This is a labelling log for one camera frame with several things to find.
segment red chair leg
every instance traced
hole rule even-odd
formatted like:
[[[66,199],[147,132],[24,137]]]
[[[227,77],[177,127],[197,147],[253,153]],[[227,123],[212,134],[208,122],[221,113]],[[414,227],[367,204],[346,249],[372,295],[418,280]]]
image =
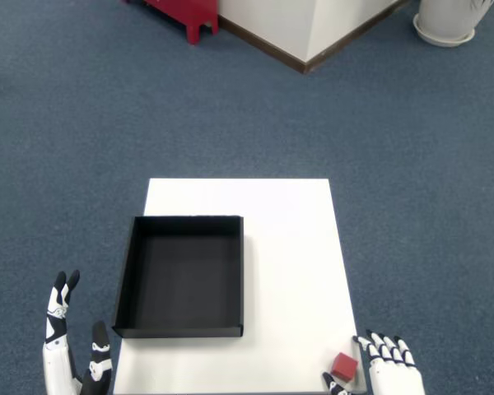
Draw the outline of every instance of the red chair leg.
[[[218,30],[218,26],[217,26],[217,16],[216,16],[216,18],[214,18],[214,20],[212,21],[212,33],[214,35],[217,35],[217,30]]]
[[[187,26],[187,40],[192,45],[195,45],[199,42],[199,26]]]

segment brown baseboard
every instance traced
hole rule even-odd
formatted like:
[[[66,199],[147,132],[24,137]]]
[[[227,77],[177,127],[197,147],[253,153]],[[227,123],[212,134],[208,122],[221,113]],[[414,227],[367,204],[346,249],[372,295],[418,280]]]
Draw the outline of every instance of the brown baseboard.
[[[322,64],[327,58],[331,55],[339,52],[346,45],[351,43],[353,40],[359,38],[364,35],[369,29],[375,26],[380,21],[384,20],[388,16],[392,15],[396,12],[400,7],[406,5],[410,0],[398,0],[388,8],[385,8],[382,12],[375,15],[370,20],[364,22],[362,25],[358,26],[355,30],[350,31],[347,35],[342,37],[336,43],[330,45],[324,51],[316,55],[314,58],[310,59],[307,62],[300,60],[299,58],[291,55],[290,53],[284,51],[283,49],[279,49],[278,47],[272,45],[267,40],[258,37],[254,33],[244,29],[241,26],[238,26],[236,23],[229,21],[223,16],[219,16],[220,18],[220,27],[224,30],[229,31],[233,35],[237,35],[243,41],[253,45],[254,47],[260,49],[265,52],[267,55],[272,56],[273,58],[279,60],[280,62],[286,64],[287,66],[306,74],[311,70],[317,68],[320,64]]]
[[[251,33],[250,31],[244,29],[241,26],[238,26],[236,23],[229,21],[223,16],[219,16],[219,25],[220,28],[227,30],[229,33],[233,35],[237,35],[243,41],[251,44],[253,47],[264,51],[267,55],[272,56],[273,58],[279,60],[282,63],[285,63],[287,66],[294,68],[298,72],[305,72],[305,62],[300,60],[299,58],[294,57],[290,53],[284,51],[283,49],[279,49],[275,47],[265,39],[258,37],[255,33]]]

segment black box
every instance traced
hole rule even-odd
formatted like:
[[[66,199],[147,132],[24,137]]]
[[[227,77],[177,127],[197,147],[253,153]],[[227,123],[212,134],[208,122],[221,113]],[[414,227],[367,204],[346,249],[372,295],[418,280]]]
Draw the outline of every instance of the black box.
[[[243,218],[139,216],[113,329],[121,337],[243,335]]]

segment white wall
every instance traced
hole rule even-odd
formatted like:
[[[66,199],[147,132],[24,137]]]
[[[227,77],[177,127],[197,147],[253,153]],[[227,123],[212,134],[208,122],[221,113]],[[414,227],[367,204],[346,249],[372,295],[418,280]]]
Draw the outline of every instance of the white wall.
[[[396,0],[315,0],[305,61],[321,53]]]
[[[305,60],[315,1],[220,0],[220,15],[296,58]]]
[[[219,0],[220,15],[306,62],[395,0]]]

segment red stool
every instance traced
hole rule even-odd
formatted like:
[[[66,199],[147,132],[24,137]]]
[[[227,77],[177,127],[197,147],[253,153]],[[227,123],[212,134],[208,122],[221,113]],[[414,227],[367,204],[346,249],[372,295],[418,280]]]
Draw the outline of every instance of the red stool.
[[[191,44],[199,41],[199,28],[210,22],[212,33],[217,33],[217,0],[145,0],[187,26],[187,40]]]

